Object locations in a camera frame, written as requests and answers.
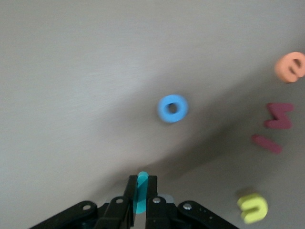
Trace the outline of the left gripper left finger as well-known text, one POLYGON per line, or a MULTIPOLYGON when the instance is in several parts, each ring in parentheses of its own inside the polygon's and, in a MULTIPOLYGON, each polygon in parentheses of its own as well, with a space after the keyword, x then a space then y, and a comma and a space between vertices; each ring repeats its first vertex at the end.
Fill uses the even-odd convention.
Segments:
POLYGON ((129 229, 134 226, 137 176, 129 176, 122 196, 101 207, 81 201, 33 226, 34 229, 129 229))

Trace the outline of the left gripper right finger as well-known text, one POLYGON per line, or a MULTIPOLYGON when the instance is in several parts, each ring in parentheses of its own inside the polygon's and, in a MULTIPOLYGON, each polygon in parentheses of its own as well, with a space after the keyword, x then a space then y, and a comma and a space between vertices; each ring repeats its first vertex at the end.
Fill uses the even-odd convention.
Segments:
POLYGON ((148 177, 146 194, 147 229, 237 229, 222 217, 195 201, 179 205, 166 202, 158 195, 157 176, 148 177))

